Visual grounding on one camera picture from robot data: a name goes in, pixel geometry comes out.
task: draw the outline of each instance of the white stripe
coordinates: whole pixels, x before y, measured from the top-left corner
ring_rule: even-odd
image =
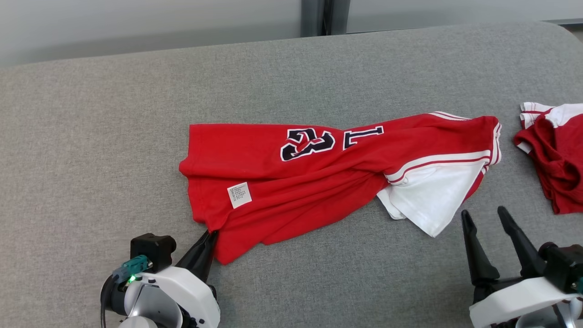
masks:
[[[522,111],[539,111],[541,113],[544,113],[551,108],[553,108],[553,106],[547,106],[540,103],[523,103],[522,106],[520,106]]]
[[[529,127],[531,127],[534,123],[537,117],[539,117],[540,114],[533,114],[533,113],[522,113],[520,114],[520,119],[521,121],[524,121],[524,129],[528,129]]]
[[[400,178],[403,177],[403,175],[405,174],[405,172],[408,169],[410,169],[414,166],[423,165],[425,163],[430,163],[430,162],[441,162],[441,163],[424,165],[424,166],[421,166],[420,168],[432,168],[434,166],[449,166],[449,165],[471,165],[473,163],[481,162],[481,161],[488,162],[488,159],[479,159],[479,158],[484,157],[484,156],[490,156],[490,151],[485,150],[485,151],[481,151],[481,152],[451,153],[451,154],[445,154],[445,155],[425,156],[425,157],[421,157],[421,158],[417,158],[415,160],[412,160],[409,163],[406,163],[397,172],[395,172],[391,175],[386,175],[386,177],[389,180],[389,182],[399,180]],[[472,159],[474,160],[473,162],[462,162],[463,160],[470,161]],[[443,161],[446,161],[446,160],[451,160],[453,162],[442,163]]]
[[[450,120],[450,121],[467,121],[467,118],[453,118],[453,117],[449,117],[449,116],[445,116],[443,114],[439,114],[439,113],[428,113],[429,115],[433,115],[433,116],[437,116],[439,118],[444,118],[446,120]]]
[[[461,116],[449,114],[449,113],[446,113],[444,111],[434,111],[434,113],[442,114],[442,115],[445,115],[445,116],[453,116],[453,117],[456,117],[456,118],[462,118],[464,120],[469,120],[469,118],[467,118],[467,117],[461,117]]]
[[[502,130],[502,125],[500,125],[500,123],[496,124],[496,126],[494,127],[494,135],[492,137],[492,140],[494,142],[492,145],[492,161],[490,162],[492,165],[498,163],[502,157],[502,154],[500,153],[500,142],[498,140],[500,137],[500,131],[496,133],[498,128],[500,128],[500,131]]]
[[[413,172],[417,172],[419,170],[425,170],[425,169],[430,169],[430,168],[443,168],[444,166],[473,166],[475,164],[478,163],[482,163],[485,164],[488,162],[488,159],[476,159],[476,160],[472,160],[472,161],[468,161],[468,162],[447,162],[447,163],[442,163],[442,162],[436,162],[436,163],[432,163],[432,164],[427,164],[427,165],[423,165],[423,166],[419,166],[418,168],[409,170],[407,172],[405,172],[405,175],[408,175],[409,173],[413,173]],[[394,180],[389,180],[389,183],[391,183],[393,186],[398,186],[401,185],[405,182],[407,182],[407,178],[403,178],[398,180],[398,182],[391,182]]]

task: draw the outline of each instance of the red fabric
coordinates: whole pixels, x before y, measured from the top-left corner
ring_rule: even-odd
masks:
[[[347,131],[197,124],[190,126],[188,156],[180,172],[188,178],[193,219],[220,230],[215,256],[227,264],[259,242],[280,242],[341,220],[388,185],[384,174],[398,172],[405,163],[492,150],[497,123],[495,117],[450,120],[421,114]],[[320,138],[310,141],[306,132],[301,141],[288,139],[289,130],[306,128]],[[381,128],[382,134],[358,135]],[[326,132],[334,139],[331,149],[283,160],[284,147],[293,145],[298,154],[324,143]],[[345,133],[354,136],[346,149]],[[234,209],[227,188],[243,182],[252,201]]]
[[[583,212],[583,115],[553,127],[546,116],[539,115],[534,124],[514,137],[516,145],[526,142],[532,146],[529,156],[545,197],[552,201],[555,214]]]

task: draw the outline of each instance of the robotic arm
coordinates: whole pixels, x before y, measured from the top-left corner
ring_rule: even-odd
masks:
[[[520,260],[520,277],[499,279],[477,229],[462,211],[463,236],[474,289],[470,318],[475,328],[575,328],[583,319],[583,247],[545,243],[537,252],[506,208],[498,207],[504,231]]]
[[[116,280],[112,275],[101,290],[103,307],[127,317],[119,328],[216,328],[216,291],[206,284],[216,237],[205,232],[176,266],[171,266],[172,237],[147,233],[132,239],[131,258],[145,256],[146,270],[116,274]]]

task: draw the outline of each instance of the gray fabric surface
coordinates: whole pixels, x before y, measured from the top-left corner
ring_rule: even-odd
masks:
[[[519,103],[583,102],[583,45],[546,23],[439,27],[86,58],[0,70],[0,326],[97,327],[105,278],[142,233],[177,260],[204,231],[178,163],[188,124],[350,128],[441,110],[503,124],[502,162],[462,208],[503,277],[504,204],[539,246],[581,243],[512,143]],[[228,266],[222,327],[469,327],[459,216],[433,239],[378,200]],[[120,317],[108,313],[116,327]]]

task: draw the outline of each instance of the white fabric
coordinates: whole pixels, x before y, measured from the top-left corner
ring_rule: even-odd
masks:
[[[440,118],[444,118],[446,120],[451,120],[451,121],[468,121],[469,120],[469,118],[456,116],[456,115],[449,114],[449,113],[446,113],[443,111],[434,111],[434,112],[428,113],[428,114],[433,115],[433,116],[437,116]]]
[[[497,146],[494,147],[494,152],[496,154],[499,153]],[[425,163],[431,163],[431,164],[424,165],[423,168],[436,167],[436,166],[447,166],[447,165],[456,166],[459,164],[456,162],[453,162],[453,161],[477,162],[477,161],[481,161],[484,158],[489,158],[489,157],[490,157],[490,150],[485,150],[485,151],[481,151],[481,152],[471,152],[471,153],[449,153],[449,154],[444,154],[444,155],[425,156],[425,157],[421,157],[421,158],[412,160],[409,163],[403,165],[403,167],[401,167],[401,169],[399,169],[397,172],[395,172],[391,175],[387,175],[387,179],[389,180],[389,182],[391,184],[406,183],[406,181],[409,177],[407,172],[410,171],[411,168],[414,168],[414,167],[419,166],[419,165],[423,165]]]
[[[532,151],[532,146],[528,142],[522,141],[520,144],[516,146],[525,153],[530,153]]]
[[[583,114],[583,104],[562,104],[551,109],[545,115],[545,119],[550,121],[554,128],[557,128],[567,124],[570,119],[581,114]]]
[[[391,218],[408,218],[436,237],[451,222],[486,163],[482,159],[410,171],[406,183],[389,185],[377,197]]]
[[[498,123],[494,128],[494,135],[492,137],[492,162],[490,165],[496,165],[502,160],[502,152],[500,151],[500,130],[502,130],[502,125]]]
[[[524,128],[528,129],[535,123],[535,120],[539,115],[551,109],[551,106],[526,102],[520,105],[522,114],[520,114],[520,120],[524,122]]]

